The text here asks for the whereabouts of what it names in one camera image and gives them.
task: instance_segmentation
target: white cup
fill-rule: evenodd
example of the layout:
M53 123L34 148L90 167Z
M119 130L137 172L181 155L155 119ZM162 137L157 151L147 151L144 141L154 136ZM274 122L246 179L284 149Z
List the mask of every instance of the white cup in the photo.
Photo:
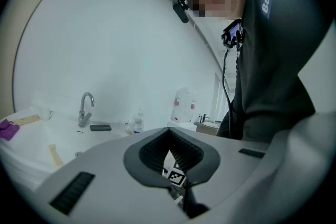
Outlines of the white cup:
M43 121L48 121L48 120L50 120L53 113L54 112L51 111L50 108L40 108L39 117Z

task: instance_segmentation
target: person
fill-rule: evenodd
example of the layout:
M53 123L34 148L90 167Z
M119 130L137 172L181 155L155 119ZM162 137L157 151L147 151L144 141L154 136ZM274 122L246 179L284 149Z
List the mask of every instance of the person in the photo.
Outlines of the person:
M236 62L231 138L270 143L277 132L291 129L314 114L298 72L330 25L317 0L187 0L187 3L196 16L242 19L245 39ZM217 136L230 137L228 114Z

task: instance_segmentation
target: headset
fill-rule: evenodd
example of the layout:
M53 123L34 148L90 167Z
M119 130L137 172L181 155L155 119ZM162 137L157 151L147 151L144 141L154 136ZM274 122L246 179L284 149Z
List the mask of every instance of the headset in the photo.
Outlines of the headset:
M186 0L173 0L173 10L176 12L178 17L183 23L188 23L189 18L185 12L188 9L188 5L185 2ZM232 108L229 96L227 95L225 89L225 69L226 69L226 57L228 53L233 49L234 46L237 46L237 58L240 54L240 48L243 45L245 38L245 31L242 28L241 19L234 20L228 27L223 30L223 34L221 35L222 42L224 47L226 48L226 53L224 55L224 65L223 65L223 75L222 75L222 85L226 97L226 101L228 104L228 114L229 114L229 133L230 138L233 138L233 129L232 129Z

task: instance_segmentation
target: white container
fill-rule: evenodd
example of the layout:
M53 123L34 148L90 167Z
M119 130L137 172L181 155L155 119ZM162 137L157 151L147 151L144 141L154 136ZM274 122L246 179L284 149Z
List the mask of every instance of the white container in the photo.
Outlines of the white container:
M187 87L180 88L176 93L171 120L176 123L191 121L195 105L195 92L190 92Z
M49 121L52 117L53 111L50 110L50 108L40 107L38 111L38 115L41 120L43 121Z

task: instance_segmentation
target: small bottle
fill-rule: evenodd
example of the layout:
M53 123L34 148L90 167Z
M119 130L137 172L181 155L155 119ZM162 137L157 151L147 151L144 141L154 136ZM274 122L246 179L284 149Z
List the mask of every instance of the small bottle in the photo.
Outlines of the small bottle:
M133 134L138 134L143 131L143 112L140 109L138 116L134 120Z
M125 123L125 132L126 132L127 134L133 134L133 125L134 125L134 124L132 124L130 121L127 121L127 122Z

